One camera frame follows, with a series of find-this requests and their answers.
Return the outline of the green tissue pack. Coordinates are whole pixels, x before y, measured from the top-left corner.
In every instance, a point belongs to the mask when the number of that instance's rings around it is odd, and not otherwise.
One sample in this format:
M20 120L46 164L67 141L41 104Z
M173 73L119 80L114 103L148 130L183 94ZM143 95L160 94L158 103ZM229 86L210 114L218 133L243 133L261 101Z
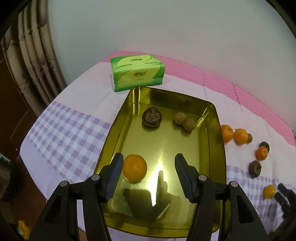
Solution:
M110 62L115 92L163 83L166 66L153 55L120 56Z

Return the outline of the gold and red toffee tin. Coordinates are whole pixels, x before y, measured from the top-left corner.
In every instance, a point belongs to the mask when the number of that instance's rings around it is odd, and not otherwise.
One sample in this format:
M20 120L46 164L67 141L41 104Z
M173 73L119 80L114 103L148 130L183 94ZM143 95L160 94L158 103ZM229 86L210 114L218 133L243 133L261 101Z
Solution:
M148 108L162 114L160 126L144 125ZM177 125L174 117L185 113L196 122L193 131ZM226 182L226 157L215 106L203 99L149 87L135 87L123 102L104 143L95 172L108 165L116 153L142 156L147 174L137 184L119 178L114 196L103 204L109 227L148 237L188 235L196 209L184 196L175 155L212 181Z

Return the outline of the dark brown mangosteen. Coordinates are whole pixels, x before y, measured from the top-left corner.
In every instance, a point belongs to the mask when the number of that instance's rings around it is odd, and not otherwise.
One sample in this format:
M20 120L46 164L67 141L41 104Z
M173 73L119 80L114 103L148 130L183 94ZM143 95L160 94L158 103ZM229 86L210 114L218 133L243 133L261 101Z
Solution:
M254 160L251 163L249 163L248 171L251 178L257 178L260 175L261 170L262 170L262 165L260 164L259 161Z
M261 142L259 147L265 147L268 152L270 151L270 145L267 142Z
M157 108L148 108L142 115L142 122L144 125L156 128L160 126L162 121L162 114Z

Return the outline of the orange tangerine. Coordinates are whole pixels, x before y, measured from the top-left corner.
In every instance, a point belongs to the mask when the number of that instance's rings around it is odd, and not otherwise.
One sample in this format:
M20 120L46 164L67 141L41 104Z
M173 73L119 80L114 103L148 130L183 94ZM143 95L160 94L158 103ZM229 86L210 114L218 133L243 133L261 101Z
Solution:
M221 125L220 129L222 132L222 138L223 138L224 144L229 143L234 137L234 132L232 127L229 125Z
M264 161L268 156L268 149L264 146L259 147L255 152L255 156L257 160Z
M275 193L276 193L276 188L275 188L275 186L273 186L273 185L268 185L268 186L264 187L264 190L263 190L263 197L264 197L265 199L271 199L271 198L274 197Z
M147 163L140 155L128 155L123 162L122 171L128 183L138 183L147 174Z
M238 145L244 145L248 141L248 133L243 128L238 128L234 132L234 139Z

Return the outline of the small brown longan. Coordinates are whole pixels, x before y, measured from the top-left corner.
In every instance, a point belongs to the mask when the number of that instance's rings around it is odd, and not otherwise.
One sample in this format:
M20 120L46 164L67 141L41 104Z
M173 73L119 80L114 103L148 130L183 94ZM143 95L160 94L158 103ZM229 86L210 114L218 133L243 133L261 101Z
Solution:
M191 118L187 118L183 123L183 128L188 132L193 131L195 127L196 127L196 122Z
M174 121L177 125L183 125L186 119L187 116L185 113L177 113L174 117Z
M252 135L249 133L249 134L248 134L248 140L247 140L247 143L248 143L248 144L251 143L252 140L253 140L253 137L252 137Z

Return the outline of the pink purple checked tablecloth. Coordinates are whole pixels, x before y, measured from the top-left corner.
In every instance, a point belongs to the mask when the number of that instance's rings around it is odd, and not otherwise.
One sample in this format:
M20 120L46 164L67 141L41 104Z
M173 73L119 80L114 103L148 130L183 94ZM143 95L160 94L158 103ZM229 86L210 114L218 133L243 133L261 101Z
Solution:
M184 240L195 211L175 170L180 153L209 181L245 192L273 234L283 221L263 194L282 183L295 192L295 140L290 127L239 87L196 67L161 58L161 85L113 90L111 61L135 62L117 52L66 87L42 112L20 150L35 184L49 198L62 181L85 181L116 153L145 159L135 184L120 176L103 204L113 240Z

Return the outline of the yellow plastic knob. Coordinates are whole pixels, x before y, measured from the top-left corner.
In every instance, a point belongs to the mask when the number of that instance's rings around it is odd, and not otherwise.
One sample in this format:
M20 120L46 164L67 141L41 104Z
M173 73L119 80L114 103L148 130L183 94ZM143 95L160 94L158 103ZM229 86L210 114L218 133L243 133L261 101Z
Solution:
M17 227L19 235L24 239L24 240L29 240L30 238L30 230L24 220L19 220L18 221L18 227Z

